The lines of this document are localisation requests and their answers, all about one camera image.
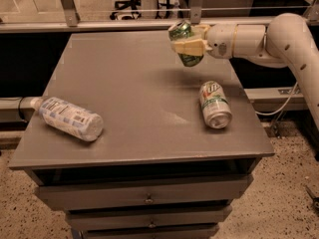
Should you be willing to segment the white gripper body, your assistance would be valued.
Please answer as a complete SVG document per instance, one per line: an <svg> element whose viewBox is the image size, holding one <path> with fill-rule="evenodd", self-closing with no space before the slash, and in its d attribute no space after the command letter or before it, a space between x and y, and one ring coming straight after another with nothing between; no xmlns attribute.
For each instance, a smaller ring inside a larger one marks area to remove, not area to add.
<svg viewBox="0 0 319 239"><path fill-rule="evenodd" d="M232 58L236 30L235 24L213 25L206 34L207 54L216 59Z"/></svg>

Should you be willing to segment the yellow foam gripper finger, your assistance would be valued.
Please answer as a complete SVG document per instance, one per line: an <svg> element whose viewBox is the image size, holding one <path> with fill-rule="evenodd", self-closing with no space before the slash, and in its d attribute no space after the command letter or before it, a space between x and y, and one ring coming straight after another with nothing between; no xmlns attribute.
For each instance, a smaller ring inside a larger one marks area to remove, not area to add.
<svg viewBox="0 0 319 239"><path fill-rule="evenodd" d="M190 56L203 56L205 52L212 50L208 43L202 39L174 41L171 43L171 47L178 54Z"/></svg>
<svg viewBox="0 0 319 239"><path fill-rule="evenodd" d="M203 40L207 39L207 33L209 29L210 29L210 26L207 24L198 24L198 25L193 25L191 27L191 30L194 33L194 35L199 36Z"/></svg>

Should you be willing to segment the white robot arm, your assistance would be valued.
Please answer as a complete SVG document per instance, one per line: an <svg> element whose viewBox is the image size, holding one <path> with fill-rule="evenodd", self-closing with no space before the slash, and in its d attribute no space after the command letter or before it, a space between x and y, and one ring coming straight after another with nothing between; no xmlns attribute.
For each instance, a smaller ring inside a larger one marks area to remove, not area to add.
<svg viewBox="0 0 319 239"><path fill-rule="evenodd" d="M191 26L181 21L168 29L168 35L172 49L178 54L241 58L264 67L289 68L319 127L319 50L301 16L281 14L267 26L235 23Z"/></svg>

